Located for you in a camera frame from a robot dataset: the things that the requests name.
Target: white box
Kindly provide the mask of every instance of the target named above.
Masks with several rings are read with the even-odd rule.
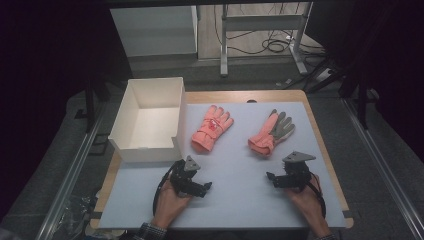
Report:
[[[126,162],[183,159],[185,111],[181,77],[130,79],[109,141]]]

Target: glove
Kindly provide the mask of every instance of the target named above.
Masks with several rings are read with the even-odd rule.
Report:
[[[211,105],[205,114],[202,126],[191,137],[191,145],[197,152],[211,151],[215,141],[231,125],[234,119],[230,118],[230,113],[224,113],[222,107]]]
[[[259,133],[249,138],[250,149],[265,156],[271,155],[274,147],[293,133],[295,125],[291,122],[285,112],[277,114],[277,110],[272,110]]]

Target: sleeve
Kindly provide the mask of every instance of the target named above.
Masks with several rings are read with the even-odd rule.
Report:
[[[337,240],[337,238],[336,238],[336,236],[334,236],[334,234],[330,234],[330,235],[325,236],[325,237],[315,238],[315,240]]]
[[[156,227],[150,223],[143,223],[138,232],[134,235],[134,240],[162,240],[166,234],[166,229]]]

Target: metal frame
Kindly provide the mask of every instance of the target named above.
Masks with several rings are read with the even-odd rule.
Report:
[[[85,163],[90,147],[94,141],[97,130],[103,120],[104,113],[106,112],[107,102],[100,102],[97,113],[96,121],[94,122],[91,131],[86,133],[84,140],[78,149],[78,152],[69,167],[68,173],[63,179],[62,185],[54,198],[49,212],[47,213],[43,224],[37,234],[36,240],[52,239],[56,231],[60,218],[65,210],[66,201],[69,199],[81,169]]]
[[[222,43],[221,43],[221,76],[228,76],[227,32],[231,31],[267,31],[298,30],[290,52],[301,75],[306,75],[305,64],[299,55],[299,46],[308,21],[312,2],[306,3],[302,15],[271,16],[227,16],[227,5],[222,5]]]

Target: white table surface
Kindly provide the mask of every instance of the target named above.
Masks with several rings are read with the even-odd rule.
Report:
[[[316,156],[308,161],[318,174],[327,205],[330,227],[346,227],[337,194],[327,172],[307,113],[301,102],[220,103],[231,113],[234,124],[216,142],[210,153],[199,155],[190,146],[191,135],[200,127],[211,104],[188,104],[184,155],[191,155],[201,169],[193,181],[212,182],[204,198],[194,198],[173,222],[175,229],[293,229],[307,223],[282,189],[273,187],[266,172],[284,175],[284,157],[293,151]],[[272,109],[285,111],[296,129],[292,136],[264,158],[254,154],[247,139],[258,133]],[[138,229],[153,217],[156,187],[171,163],[121,162],[99,228]]]

